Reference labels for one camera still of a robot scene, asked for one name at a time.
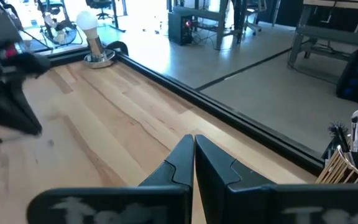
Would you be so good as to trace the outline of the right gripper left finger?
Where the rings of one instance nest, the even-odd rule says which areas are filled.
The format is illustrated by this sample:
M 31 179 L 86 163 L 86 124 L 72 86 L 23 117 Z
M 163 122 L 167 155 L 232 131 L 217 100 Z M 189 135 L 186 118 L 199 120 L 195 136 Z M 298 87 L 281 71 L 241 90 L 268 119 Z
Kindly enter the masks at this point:
M 27 207 L 28 224 L 191 224 L 194 139 L 182 137 L 137 187 L 57 188 Z

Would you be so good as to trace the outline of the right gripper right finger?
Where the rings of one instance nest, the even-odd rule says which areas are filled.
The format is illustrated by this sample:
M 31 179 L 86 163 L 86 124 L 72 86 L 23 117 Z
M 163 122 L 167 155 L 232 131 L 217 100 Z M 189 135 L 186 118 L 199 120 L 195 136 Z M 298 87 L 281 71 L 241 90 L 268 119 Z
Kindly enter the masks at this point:
M 358 224 L 358 184 L 275 184 L 203 135 L 195 165 L 207 224 Z

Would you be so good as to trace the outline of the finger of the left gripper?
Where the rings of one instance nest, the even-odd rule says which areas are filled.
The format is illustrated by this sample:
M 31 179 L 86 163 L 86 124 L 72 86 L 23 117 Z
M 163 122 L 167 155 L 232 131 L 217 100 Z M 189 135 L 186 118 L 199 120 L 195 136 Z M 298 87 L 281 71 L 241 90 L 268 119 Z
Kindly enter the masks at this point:
M 44 55 L 22 53 L 0 59 L 0 126 L 37 136 L 42 126 L 23 92 L 27 78 L 38 78 L 50 69 Z

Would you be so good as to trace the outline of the black spoolie makeup brush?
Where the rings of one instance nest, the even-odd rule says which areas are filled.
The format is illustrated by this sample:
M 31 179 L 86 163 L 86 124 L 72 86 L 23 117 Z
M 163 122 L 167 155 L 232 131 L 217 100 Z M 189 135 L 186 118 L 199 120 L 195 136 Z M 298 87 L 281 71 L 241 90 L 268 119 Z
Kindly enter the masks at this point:
M 351 154 L 351 149 L 347 141 L 348 129 L 343 123 L 331 123 L 328 131 L 331 135 L 330 149 L 337 149 L 339 146 L 347 161 L 354 165 L 354 160 Z

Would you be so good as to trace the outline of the black makeup brush white bristles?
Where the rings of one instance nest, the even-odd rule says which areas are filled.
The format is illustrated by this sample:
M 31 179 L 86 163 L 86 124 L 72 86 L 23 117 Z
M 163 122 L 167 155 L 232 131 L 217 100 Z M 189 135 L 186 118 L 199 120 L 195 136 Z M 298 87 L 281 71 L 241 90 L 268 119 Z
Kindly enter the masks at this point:
M 355 167 L 358 169 L 358 110 L 351 116 L 351 152 Z

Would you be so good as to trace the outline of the black office chair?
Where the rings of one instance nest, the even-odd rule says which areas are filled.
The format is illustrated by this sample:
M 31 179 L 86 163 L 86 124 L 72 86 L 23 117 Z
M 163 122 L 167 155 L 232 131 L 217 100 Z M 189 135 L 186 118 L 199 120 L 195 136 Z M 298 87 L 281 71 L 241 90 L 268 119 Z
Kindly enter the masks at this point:
M 97 20 L 106 20 L 112 19 L 110 27 L 118 30 L 119 32 L 126 32 L 126 30 L 121 29 L 118 23 L 116 0 L 85 0 L 86 5 L 92 9 L 99 9 L 100 13 L 96 15 Z M 108 14 L 104 9 L 110 8 L 112 10 L 111 14 Z

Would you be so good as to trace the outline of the black computer tower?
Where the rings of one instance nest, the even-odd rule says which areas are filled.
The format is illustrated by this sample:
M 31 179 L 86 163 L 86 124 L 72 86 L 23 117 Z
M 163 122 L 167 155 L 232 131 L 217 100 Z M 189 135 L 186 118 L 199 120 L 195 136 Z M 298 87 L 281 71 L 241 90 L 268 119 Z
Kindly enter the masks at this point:
M 168 39 L 178 45 L 192 43 L 192 22 L 191 15 L 179 12 L 168 13 Z

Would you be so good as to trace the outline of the grey metal workbench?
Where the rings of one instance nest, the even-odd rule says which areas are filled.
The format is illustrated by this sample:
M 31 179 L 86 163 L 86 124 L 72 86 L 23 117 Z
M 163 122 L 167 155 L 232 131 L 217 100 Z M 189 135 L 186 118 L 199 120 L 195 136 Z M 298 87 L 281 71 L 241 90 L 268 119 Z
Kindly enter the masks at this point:
M 221 50 L 223 38 L 233 36 L 236 44 L 240 44 L 243 39 L 247 3 L 249 0 L 218 0 L 218 10 L 200 8 L 200 1 L 204 0 L 171 0 L 169 11 L 184 16 L 190 16 L 192 22 L 190 27 L 208 30 L 216 34 L 216 50 Z M 227 7 L 233 6 L 233 24 L 229 30 L 226 27 Z
M 303 10 L 295 30 L 294 41 L 287 60 L 289 67 L 295 65 L 298 54 L 301 52 L 304 52 L 307 55 L 324 55 L 344 61 L 350 59 L 350 55 L 347 53 L 329 53 L 328 50 L 317 48 L 315 43 L 317 43 L 319 39 L 358 46 L 358 32 L 345 32 L 341 30 L 309 26 L 307 22 L 310 14 L 312 9 L 317 6 L 331 7 L 332 9 L 358 9 L 358 0 L 303 0 Z

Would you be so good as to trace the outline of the grey office chair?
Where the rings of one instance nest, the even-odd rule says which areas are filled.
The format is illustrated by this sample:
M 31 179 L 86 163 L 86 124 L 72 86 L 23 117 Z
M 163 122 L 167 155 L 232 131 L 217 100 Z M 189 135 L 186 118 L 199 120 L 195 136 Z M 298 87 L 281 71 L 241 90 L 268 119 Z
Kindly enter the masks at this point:
M 257 18 L 260 12 L 264 12 L 266 10 L 266 0 L 247 0 L 244 30 L 250 29 L 252 31 L 252 35 L 256 35 L 258 32 L 261 32 L 262 28 L 258 25 Z

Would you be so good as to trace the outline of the black aluminium table frame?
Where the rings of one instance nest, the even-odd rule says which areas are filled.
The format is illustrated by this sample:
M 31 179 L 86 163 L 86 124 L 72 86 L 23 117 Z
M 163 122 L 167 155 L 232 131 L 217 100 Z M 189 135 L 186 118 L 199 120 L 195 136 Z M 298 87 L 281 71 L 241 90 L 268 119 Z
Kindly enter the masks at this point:
M 142 77 L 158 83 L 158 85 L 166 89 L 169 93 L 193 103 L 204 112 L 209 113 L 211 116 L 214 116 L 216 119 L 241 133 L 248 135 L 271 151 L 294 162 L 307 172 L 317 176 L 323 170 L 324 161 L 310 148 L 291 140 L 285 135 L 264 126 L 240 112 L 234 111 L 232 108 L 219 103 L 174 78 L 157 73 L 136 62 L 128 56 L 125 43 L 115 41 L 108 45 L 102 44 L 102 46 L 105 50 L 118 49 L 116 60 L 127 65 L 131 70 L 137 71 Z

